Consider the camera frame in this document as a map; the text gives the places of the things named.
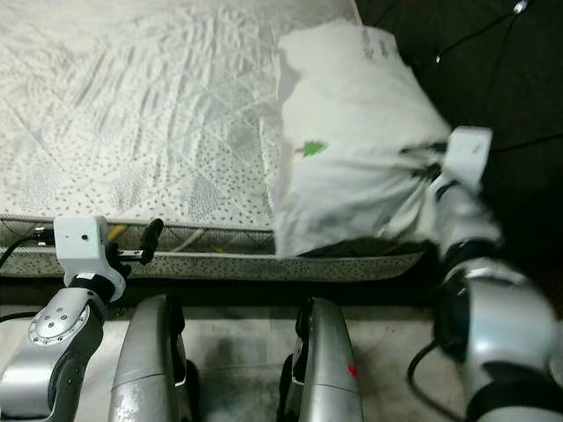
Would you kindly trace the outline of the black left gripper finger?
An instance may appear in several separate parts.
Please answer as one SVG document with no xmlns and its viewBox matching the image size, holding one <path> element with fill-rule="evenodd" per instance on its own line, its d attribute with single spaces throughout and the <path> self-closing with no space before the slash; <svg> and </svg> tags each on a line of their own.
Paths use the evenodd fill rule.
<svg viewBox="0 0 563 422">
<path fill-rule="evenodd" d="M 143 233 L 140 244 L 140 256 L 138 256 L 138 261 L 141 264 L 149 264 L 156 256 L 156 250 L 158 248 L 158 238 L 161 233 L 164 232 L 164 221 L 157 218 L 152 220 Z"/>
</svg>

